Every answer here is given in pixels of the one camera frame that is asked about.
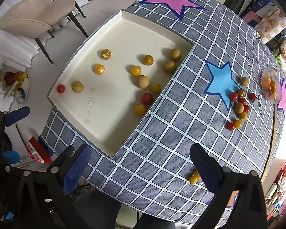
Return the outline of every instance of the beige chair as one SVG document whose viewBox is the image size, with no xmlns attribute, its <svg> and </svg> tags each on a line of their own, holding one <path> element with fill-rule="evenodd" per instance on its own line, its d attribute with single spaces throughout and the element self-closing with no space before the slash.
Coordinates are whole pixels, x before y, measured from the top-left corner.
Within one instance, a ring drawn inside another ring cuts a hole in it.
<svg viewBox="0 0 286 229">
<path fill-rule="evenodd" d="M 69 16 L 82 33 L 88 37 L 72 13 L 75 3 L 75 0 L 22 0 L 0 18 L 0 30 L 35 39 L 45 56 L 53 64 L 40 42 L 39 36 L 48 31 L 53 37 L 50 28 L 54 24 L 65 16 Z"/>
</svg>

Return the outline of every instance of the floor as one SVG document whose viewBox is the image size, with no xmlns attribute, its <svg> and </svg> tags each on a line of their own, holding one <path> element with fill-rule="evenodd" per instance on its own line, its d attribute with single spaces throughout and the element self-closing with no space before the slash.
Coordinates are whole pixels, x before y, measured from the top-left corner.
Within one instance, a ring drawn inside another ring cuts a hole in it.
<svg viewBox="0 0 286 229">
<path fill-rule="evenodd" d="M 134 1 L 135 0 L 92 0 L 81 7 L 86 18 L 84 19 L 80 14 L 78 14 L 76 18 L 87 34 L 90 35 L 111 15 L 120 11 L 120 9 L 126 9 Z M 31 88 L 28 98 L 23 104 L 17 104 L 14 101 L 10 108 L 10 111 L 23 106 L 30 108 L 30 115 L 20 122 L 20 130 L 27 131 L 26 133 L 35 137 L 42 134 L 52 108 L 46 97 L 48 91 L 70 57 L 86 39 L 73 22 L 68 22 L 66 27 L 61 27 L 52 33 L 54 38 L 47 40 L 45 49 L 55 64 L 51 65 L 45 55 L 39 51 L 39 54 L 32 58 L 31 68 L 27 70 L 31 76 Z M 11 138 L 16 138 L 16 134 L 17 133 L 14 133 Z M 21 142 L 21 140 L 19 136 L 17 136 L 16 141 L 17 145 L 20 146 L 21 144 L 19 142 Z M 24 146 L 21 145 L 17 151 L 21 154 L 26 150 Z M 117 218 L 117 226 L 133 228 L 136 224 L 136 219 L 136 211 L 123 205 Z"/>
</svg>

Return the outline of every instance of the table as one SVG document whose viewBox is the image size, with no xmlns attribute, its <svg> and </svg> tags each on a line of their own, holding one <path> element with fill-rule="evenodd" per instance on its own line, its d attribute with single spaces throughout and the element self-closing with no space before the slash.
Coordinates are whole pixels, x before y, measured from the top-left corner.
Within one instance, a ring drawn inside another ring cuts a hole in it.
<svg viewBox="0 0 286 229">
<path fill-rule="evenodd" d="M 254 169 L 261 175 L 269 153 L 274 110 L 262 96 L 260 77 L 268 65 L 279 70 L 282 83 L 284 74 L 269 49 L 256 38 L 255 30 L 215 0 L 191 0 L 206 9 L 188 7 L 182 20 L 166 5 L 140 1 L 144 0 L 137 0 L 127 11 L 157 21 L 194 43 L 148 115 L 112 159 L 87 142 L 54 108 L 41 137 L 56 154 L 67 145 L 78 149 L 86 142 L 93 148 L 83 173 L 89 183 L 144 213 L 194 224 L 213 194 L 201 180 L 195 185 L 188 182 L 195 170 L 189 158 L 190 146 L 199 142 L 221 166 L 241 173 Z M 248 92 L 260 98 L 254 103 L 246 98 L 251 110 L 240 129 L 229 131 L 225 127 L 236 118 L 233 106 L 227 109 L 219 95 L 205 94 L 212 82 L 205 60 L 220 68 L 229 68 L 229 62 L 233 80 L 239 83 L 240 77 L 247 76 Z M 272 159 L 283 123 L 284 112 L 279 110 Z M 231 208 L 226 208 L 218 226 L 230 212 Z"/>
</svg>

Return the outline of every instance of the chair leg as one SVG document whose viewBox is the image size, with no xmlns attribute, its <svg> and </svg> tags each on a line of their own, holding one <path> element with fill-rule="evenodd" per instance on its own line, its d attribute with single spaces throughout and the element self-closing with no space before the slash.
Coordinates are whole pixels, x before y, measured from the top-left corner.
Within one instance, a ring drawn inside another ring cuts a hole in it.
<svg viewBox="0 0 286 229">
<path fill-rule="evenodd" d="M 87 35 L 87 33 L 85 32 L 84 28 L 82 27 L 82 25 L 78 22 L 78 20 L 76 19 L 76 17 L 74 16 L 74 14 L 72 14 L 72 12 L 70 14 L 68 14 L 68 16 L 70 17 L 70 19 L 74 22 L 74 24 L 82 31 L 82 33 L 88 38 L 89 36 Z"/>
<path fill-rule="evenodd" d="M 86 16 L 84 15 L 83 11 L 82 11 L 82 10 L 80 9 L 80 7 L 78 6 L 78 4 L 77 4 L 76 1 L 74 1 L 74 5 L 75 5 L 75 7 L 77 8 L 77 10 L 80 12 L 80 14 L 81 14 L 84 18 L 86 18 Z"/>
<path fill-rule="evenodd" d="M 54 38 L 54 35 L 52 34 L 52 32 L 50 30 L 48 30 L 49 35 L 52 36 L 52 38 Z"/>
<path fill-rule="evenodd" d="M 46 52 L 46 49 L 43 47 L 41 41 L 39 38 L 35 39 L 36 43 L 38 44 L 38 46 L 40 47 L 40 49 L 42 50 L 42 52 L 45 54 L 45 56 L 47 57 L 47 59 L 49 59 L 49 61 L 51 62 L 51 64 L 54 64 L 54 62 L 52 61 L 52 59 L 50 58 L 50 56 L 48 55 L 48 53 Z"/>
</svg>

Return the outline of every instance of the fruit container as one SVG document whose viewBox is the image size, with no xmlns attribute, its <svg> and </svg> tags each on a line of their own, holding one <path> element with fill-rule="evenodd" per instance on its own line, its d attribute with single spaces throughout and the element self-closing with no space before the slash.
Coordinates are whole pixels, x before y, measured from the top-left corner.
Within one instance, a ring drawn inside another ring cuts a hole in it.
<svg viewBox="0 0 286 229">
<path fill-rule="evenodd" d="M 263 71 L 261 84 L 265 98 L 271 103 L 278 104 L 282 99 L 282 89 L 277 72 L 275 68 L 268 66 Z"/>
<path fill-rule="evenodd" d="M 144 120 L 144 116 L 134 112 L 135 106 L 142 104 L 142 95 L 151 92 L 155 83 L 163 91 L 172 79 L 173 73 L 163 68 L 170 60 L 171 49 L 181 52 L 182 57 L 176 62 L 180 68 L 192 47 L 191 41 L 170 28 L 121 11 L 74 53 L 53 84 L 48 99 L 82 137 L 106 156 L 113 157 Z M 101 58 L 104 49 L 111 51 L 107 60 Z M 146 55 L 153 56 L 152 65 L 143 64 Z M 101 75 L 94 73 L 98 64 L 105 69 Z M 139 76 L 131 74 L 133 66 L 140 66 L 141 75 L 148 77 L 147 88 L 138 87 Z M 72 91 L 75 81 L 83 84 L 82 92 Z M 60 84 L 66 87 L 62 94 L 56 90 Z M 146 106 L 147 113 L 152 106 Z"/>
</svg>

